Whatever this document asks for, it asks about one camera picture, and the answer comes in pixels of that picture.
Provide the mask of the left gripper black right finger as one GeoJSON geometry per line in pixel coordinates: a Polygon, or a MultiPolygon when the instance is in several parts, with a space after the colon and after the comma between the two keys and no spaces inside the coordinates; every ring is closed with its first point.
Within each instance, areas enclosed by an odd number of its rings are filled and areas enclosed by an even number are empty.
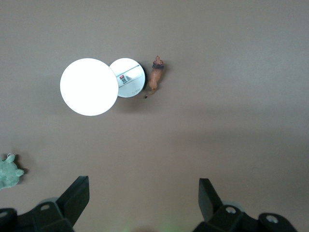
{"type": "Polygon", "coordinates": [[[204,220],[195,232],[257,232],[258,221],[238,207],[224,204],[207,178],[199,180],[198,204],[204,220]]]}

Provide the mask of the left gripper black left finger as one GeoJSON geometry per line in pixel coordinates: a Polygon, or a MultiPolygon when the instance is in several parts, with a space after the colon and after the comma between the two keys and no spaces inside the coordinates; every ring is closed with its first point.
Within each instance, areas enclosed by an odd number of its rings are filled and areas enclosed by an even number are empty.
{"type": "Polygon", "coordinates": [[[18,232],[72,232],[90,199],[89,178],[79,176],[57,199],[45,200],[18,217],[18,232]]]}

